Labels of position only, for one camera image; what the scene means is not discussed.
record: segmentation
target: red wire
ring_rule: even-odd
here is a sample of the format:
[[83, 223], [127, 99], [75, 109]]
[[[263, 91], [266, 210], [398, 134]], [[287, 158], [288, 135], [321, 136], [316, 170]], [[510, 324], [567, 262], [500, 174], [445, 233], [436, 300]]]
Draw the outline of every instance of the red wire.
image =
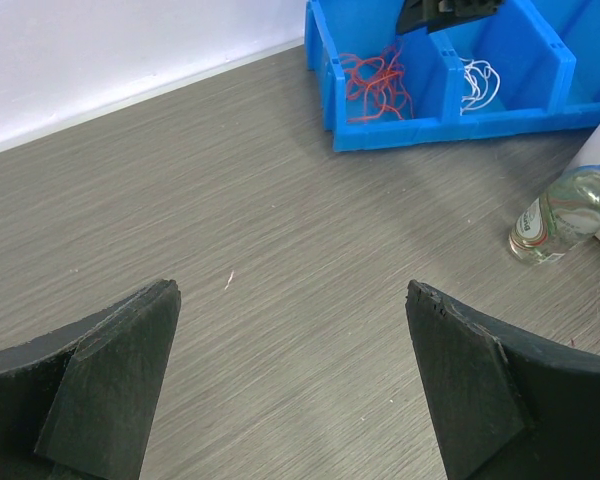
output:
[[[344, 69], [345, 73], [349, 75], [346, 84], [347, 100], [351, 102], [362, 97], [363, 115], [350, 118], [349, 122], [366, 123], [380, 118], [385, 113], [393, 113], [399, 120], [404, 120], [401, 111], [407, 103], [411, 118], [415, 118], [413, 100], [403, 82], [405, 68], [400, 63], [401, 53], [402, 45], [394, 44], [385, 48], [379, 56], [364, 60], [353, 53], [340, 55], [343, 67], [353, 64]], [[364, 78], [360, 73], [364, 66], [375, 70], [368, 78]], [[368, 113], [370, 97], [373, 99], [373, 106], [378, 110], [372, 115]]]

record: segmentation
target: blue plastic bin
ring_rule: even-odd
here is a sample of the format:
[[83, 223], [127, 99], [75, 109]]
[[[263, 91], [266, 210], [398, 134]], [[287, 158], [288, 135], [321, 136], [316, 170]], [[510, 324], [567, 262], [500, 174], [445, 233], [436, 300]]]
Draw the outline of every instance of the blue plastic bin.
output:
[[[385, 114], [351, 123], [362, 99], [346, 99], [342, 53], [378, 55], [395, 40], [404, 0], [309, 0], [305, 49], [320, 84], [334, 150], [408, 146], [600, 123], [600, 0], [507, 0], [494, 16], [403, 38], [401, 62], [416, 118]], [[500, 74], [496, 99], [461, 114], [468, 87], [460, 58], [488, 60]]]

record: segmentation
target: gray wood-grain floor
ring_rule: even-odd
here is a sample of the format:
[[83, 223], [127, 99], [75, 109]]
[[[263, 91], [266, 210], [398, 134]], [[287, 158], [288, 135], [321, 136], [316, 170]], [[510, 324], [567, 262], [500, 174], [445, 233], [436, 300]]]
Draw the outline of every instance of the gray wood-grain floor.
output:
[[600, 353], [600, 244], [505, 243], [587, 134], [334, 154], [295, 49], [3, 153], [0, 349], [174, 278], [143, 479], [444, 478], [407, 282]]

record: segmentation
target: white string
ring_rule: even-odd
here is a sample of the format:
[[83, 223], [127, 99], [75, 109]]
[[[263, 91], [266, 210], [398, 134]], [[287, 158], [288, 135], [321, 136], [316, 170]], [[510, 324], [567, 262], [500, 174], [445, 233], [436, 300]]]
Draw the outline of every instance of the white string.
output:
[[[465, 64], [464, 79], [469, 82], [469, 85], [471, 86], [471, 94], [462, 97], [463, 105], [460, 112], [464, 113], [471, 110], [480, 110], [489, 105], [493, 99], [496, 98], [496, 95], [500, 90], [500, 75], [498, 75], [498, 72], [496, 72], [486, 60], [469, 60], [466, 58], [461, 58], [460, 60]], [[489, 93], [489, 79], [492, 76], [496, 79], [496, 84], [491, 92], [491, 96], [485, 100]]]

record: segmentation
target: bottle label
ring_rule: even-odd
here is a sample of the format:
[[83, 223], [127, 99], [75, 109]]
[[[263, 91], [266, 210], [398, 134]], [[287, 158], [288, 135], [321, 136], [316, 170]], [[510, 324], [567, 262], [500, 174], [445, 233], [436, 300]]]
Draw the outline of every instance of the bottle label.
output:
[[600, 214], [595, 210], [556, 208], [554, 214], [561, 234], [574, 242], [580, 241], [584, 236], [594, 235], [600, 230]]
[[538, 198], [526, 212], [520, 215], [516, 222], [516, 233], [527, 242], [536, 242], [543, 236], [543, 223]]

